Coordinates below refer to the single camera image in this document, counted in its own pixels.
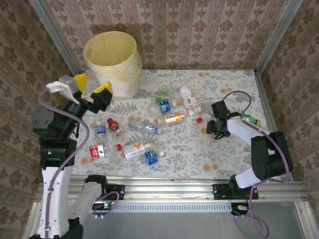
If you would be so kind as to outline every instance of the wall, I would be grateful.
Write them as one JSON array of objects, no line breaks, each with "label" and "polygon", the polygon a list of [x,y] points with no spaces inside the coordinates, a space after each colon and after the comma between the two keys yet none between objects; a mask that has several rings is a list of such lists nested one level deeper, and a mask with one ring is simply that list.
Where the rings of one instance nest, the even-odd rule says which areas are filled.
[{"label": "wall", "polygon": [[287,0],[46,0],[82,69],[92,35],[124,31],[147,69],[254,68]]},{"label": "wall", "polygon": [[261,78],[319,225],[318,0],[303,1]]},{"label": "wall", "polygon": [[[45,85],[69,74],[28,1],[0,1],[0,239],[21,238],[41,180],[31,115]],[[59,106],[61,98],[46,98]]]}]

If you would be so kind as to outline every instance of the yellow trash bin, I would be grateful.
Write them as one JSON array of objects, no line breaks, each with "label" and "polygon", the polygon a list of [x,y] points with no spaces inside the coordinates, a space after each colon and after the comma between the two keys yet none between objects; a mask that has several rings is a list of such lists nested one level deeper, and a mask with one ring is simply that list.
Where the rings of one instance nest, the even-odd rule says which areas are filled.
[{"label": "yellow trash bin", "polygon": [[96,35],[86,43],[83,56],[100,84],[111,82],[114,100],[130,99],[140,89],[142,60],[132,36],[120,31]]}]

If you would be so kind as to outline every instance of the patterned tablecloth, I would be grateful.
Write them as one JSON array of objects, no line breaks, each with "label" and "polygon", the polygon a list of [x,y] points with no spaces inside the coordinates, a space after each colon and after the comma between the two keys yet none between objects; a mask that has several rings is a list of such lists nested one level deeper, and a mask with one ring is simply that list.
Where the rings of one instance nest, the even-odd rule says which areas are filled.
[{"label": "patterned tablecloth", "polygon": [[[91,82],[95,76],[88,71]],[[102,174],[112,176],[154,176],[175,178],[228,179],[235,173],[250,166],[250,147],[239,137],[231,135],[221,140],[214,140],[206,134],[206,124],[212,114],[211,104],[220,101],[228,92],[243,90],[252,96],[252,105],[247,114],[261,120],[262,128],[267,128],[263,107],[259,97],[253,70],[142,70],[141,88],[130,100],[112,101],[106,112],[97,115],[87,112],[84,121],[90,126],[90,138],[84,148],[76,155],[74,174]],[[159,136],[160,147],[166,157],[158,163],[136,170],[132,161],[126,160],[123,153],[118,153],[115,160],[90,157],[89,147],[94,142],[94,119],[113,118],[126,127],[129,120],[153,122],[147,114],[147,106],[156,91],[177,91],[181,86],[189,86],[196,94],[203,112],[203,123],[197,124],[191,118],[183,123],[166,127]],[[248,97],[234,93],[226,99],[231,112],[242,112],[248,104]],[[184,106],[173,112],[185,110]],[[80,127],[78,145],[85,136]],[[148,135],[127,130],[122,144],[128,145],[148,138]]]}]

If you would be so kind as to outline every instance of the water bottle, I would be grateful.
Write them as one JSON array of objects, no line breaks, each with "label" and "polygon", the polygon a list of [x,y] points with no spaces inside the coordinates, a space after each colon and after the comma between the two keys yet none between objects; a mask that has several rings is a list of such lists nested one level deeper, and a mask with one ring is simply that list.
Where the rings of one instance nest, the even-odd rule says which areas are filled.
[{"label": "water bottle", "polygon": [[123,141],[125,137],[125,130],[120,126],[120,124],[112,118],[108,118],[107,122],[109,124],[109,129],[114,132],[116,139]]},{"label": "water bottle", "polygon": [[134,158],[134,166],[137,169],[141,169],[147,165],[152,165],[158,162],[159,158],[162,158],[164,156],[165,154],[161,150],[158,150],[158,151],[150,150],[140,155],[139,157]]},{"label": "water bottle", "polygon": [[157,121],[159,127],[165,127],[170,124],[182,122],[185,116],[185,112],[180,111],[169,115],[162,115],[158,117],[155,121]]},{"label": "water bottle", "polygon": [[123,153],[126,159],[132,159],[136,156],[144,154],[146,151],[154,149],[160,146],[160,141],[158,138],[139,141],[130,145],[125,145],[122,147]]},{"label": "water bottle", "polygon": [[94,121],[94,133],[95,133],[95,140],[100,143],[106,140],[106,128],[105,128],[105,120],[102,118],[98,118]]},{"label": "water bottle", "polygon": [[149,133],[152,135],[160,134],[161,132],[161,128],[159,128],[156,124],[139,121],[130,121],[129,128],[142,133]]},{"label": "water bottle", "polygon": [[162,101],[158,104],[149,105],[148,112],[150,116],[159,116],[161,114],[170,112],[176,106],[176,101]]}]

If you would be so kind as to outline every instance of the bottle cap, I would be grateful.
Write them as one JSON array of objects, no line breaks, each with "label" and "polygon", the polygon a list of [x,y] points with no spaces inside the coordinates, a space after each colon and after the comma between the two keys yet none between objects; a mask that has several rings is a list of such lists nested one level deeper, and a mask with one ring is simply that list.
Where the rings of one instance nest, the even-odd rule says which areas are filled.
[{"label": "bottle cap", "polygon": [[159,150],[159,155],[160,155],[160,157],[163,157],[164,154],[165,154],[165,153],[164,153],[163,151]]},{"label": "bottle cap", "polygon": [[161,128],[157,128],[157,134],[161,133]]}]

